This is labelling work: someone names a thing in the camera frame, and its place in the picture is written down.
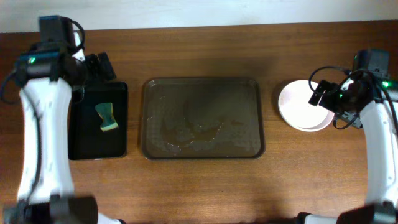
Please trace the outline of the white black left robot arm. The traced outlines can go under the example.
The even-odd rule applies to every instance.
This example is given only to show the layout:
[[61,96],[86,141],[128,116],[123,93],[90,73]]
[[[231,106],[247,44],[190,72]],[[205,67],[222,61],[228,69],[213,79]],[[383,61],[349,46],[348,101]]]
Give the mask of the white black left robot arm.
[[4,223],[112,223],[92,196],[76,197],[68,161],[72,91],[115,79],[105,53],[84,56],[85,31],[73,19],[43,16],[40,41],[19,56],[7,81],[19,87],[24,163],[17,203]]

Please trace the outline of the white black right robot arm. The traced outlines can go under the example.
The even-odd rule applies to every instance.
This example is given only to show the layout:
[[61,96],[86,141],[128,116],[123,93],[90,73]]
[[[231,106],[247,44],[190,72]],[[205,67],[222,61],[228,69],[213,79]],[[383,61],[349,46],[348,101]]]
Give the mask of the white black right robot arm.
[[397,81],[388,69],[387,51],[360,50],[341,83],[322,80],[311,89],[309,104],[331,111],[346,128],[363,129],[368,192],[362,207],[337,217],[302,212],[294,223],[397,223]]

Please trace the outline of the white plate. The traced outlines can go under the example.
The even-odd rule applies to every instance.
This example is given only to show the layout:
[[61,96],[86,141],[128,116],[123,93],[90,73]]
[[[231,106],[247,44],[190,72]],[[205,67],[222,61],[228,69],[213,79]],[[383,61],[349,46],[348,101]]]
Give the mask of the white plate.
[[312,94],[308,80],[293,81],[283,87],[277,105],[281,117],[287,124],[294,118],[331,112],[321,106],[311,105],[309,100]]
[[305,132],[320,131],[327,127],[333,120],[334,113],[327,112],[325,114],[305,115],[303,117],[294,118],[288,123],[291,127]]

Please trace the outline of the green yellow sponge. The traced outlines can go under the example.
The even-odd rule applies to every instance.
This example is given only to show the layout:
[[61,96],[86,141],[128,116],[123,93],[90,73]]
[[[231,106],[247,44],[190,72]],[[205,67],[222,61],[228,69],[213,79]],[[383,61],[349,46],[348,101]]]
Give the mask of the green yellow sponge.
[[110,131],[119,127],[114,118],[113,104],[111,102],[100,103],[95,106],[95,110],[102,119],[100,129],[103,132]]

